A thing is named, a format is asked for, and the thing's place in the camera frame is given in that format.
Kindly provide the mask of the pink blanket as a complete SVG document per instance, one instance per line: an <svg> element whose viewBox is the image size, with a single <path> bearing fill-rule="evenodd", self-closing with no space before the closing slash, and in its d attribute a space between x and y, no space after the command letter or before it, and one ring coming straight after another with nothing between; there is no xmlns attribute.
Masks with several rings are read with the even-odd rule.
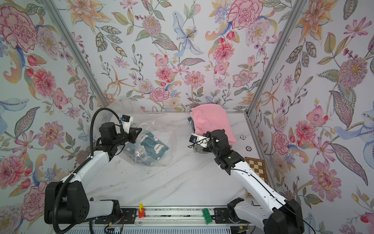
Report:
<svg viewBox="0 0 374 234"><path fill-rule="evenodd" d="M230 146L236 144L231 123L223 107L218 104L203 104L191 110L194 133L202 136L214 130L225 130Z"/></svg>

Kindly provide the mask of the clear plastic vacuum bag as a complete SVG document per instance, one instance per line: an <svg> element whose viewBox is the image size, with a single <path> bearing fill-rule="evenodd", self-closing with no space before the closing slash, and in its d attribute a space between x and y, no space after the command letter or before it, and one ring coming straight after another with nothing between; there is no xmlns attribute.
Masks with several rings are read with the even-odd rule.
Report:
<svg viewBox="0 0 374 234"><path fill-rule="evenodd" d="M98 109L90 125L95 155L120 156L132 165L168 166L176 148L176 129L121 98Z"/></svg>

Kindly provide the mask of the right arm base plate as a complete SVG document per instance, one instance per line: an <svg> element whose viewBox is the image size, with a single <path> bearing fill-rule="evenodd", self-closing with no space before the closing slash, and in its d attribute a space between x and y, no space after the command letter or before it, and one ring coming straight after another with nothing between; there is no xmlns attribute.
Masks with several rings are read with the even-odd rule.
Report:
<svg viewBox="0 0 374 234"><path fill-rule="evenodd" d="M249 222L239 219L233 208L214 208L214 220L216 224L248 224Z"/></svg>

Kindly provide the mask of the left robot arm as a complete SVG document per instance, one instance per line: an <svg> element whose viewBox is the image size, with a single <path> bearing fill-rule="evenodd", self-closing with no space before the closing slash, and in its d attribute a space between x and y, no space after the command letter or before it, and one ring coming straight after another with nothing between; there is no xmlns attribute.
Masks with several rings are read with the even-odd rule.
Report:
<svg viewBox="0 0 374 234"><path fill-rule="evenodd" d="M142 131L142 128L131 127L129 123L122 123L119 131L116 127L113 122L102 124L100 137L93 146L94 154L71 174L46 187L45 223L77 225L97 218L109 221L121 217L119 201L89 200L85 191L99 170L117 154L118 148L127 143L134 144Z"/></svg>

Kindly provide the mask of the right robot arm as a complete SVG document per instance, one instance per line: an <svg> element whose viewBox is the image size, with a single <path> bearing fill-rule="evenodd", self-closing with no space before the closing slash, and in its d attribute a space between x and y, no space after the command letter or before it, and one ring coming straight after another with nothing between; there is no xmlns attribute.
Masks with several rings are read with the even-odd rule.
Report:
<svg viewBox="0 0 374 234"><path fill-rule="evenodd" d="M258 202L255 207L238 198L228 204L235 219L245 220L262 229L266 234L303 234L304 219L301 206L288 201L266 184L245 159L231 149L224 130L214 130L191 139L191 143L203 147L215 156L215 162L235 178Z"/></svg>

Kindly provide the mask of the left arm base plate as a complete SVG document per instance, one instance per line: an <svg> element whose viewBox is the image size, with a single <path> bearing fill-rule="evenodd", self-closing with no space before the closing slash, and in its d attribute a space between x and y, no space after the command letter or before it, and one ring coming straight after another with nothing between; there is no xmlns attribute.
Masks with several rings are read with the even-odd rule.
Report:
<svg viewBox="0 0 374 234"><path fill-rule="evenodd" d="M95 224L114 224L119 220L120 224L134 224L138 210L136 208L121 208L107 216L101 216L95 220Z"/></svg>

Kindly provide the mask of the grey fuzzy blanket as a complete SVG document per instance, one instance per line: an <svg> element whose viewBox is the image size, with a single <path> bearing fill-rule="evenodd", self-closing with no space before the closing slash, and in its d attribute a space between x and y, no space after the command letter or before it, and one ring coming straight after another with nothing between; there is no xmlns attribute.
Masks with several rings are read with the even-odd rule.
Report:
<svg viewBox="0 0 374 234"><path fill-rule="evenodd" d="M192 148L194 150L194 152L196 152L196 153L200 153L200 154L211 153L212 152L212 147L213 147L212 146L212 135L211 135L211 131L205 131L205 132L203 132L201 130L198 133L195 121L192 119L192 117L189 117L189 122L191 124L192 133L193 134L197 134L197 135L200 135L200 136L205 136L205 137L210 137L211 138L211 140L208 142L207 148L203 148L203 147L201 147L199 145L192 146L192 144L189 147Z"/></svg>

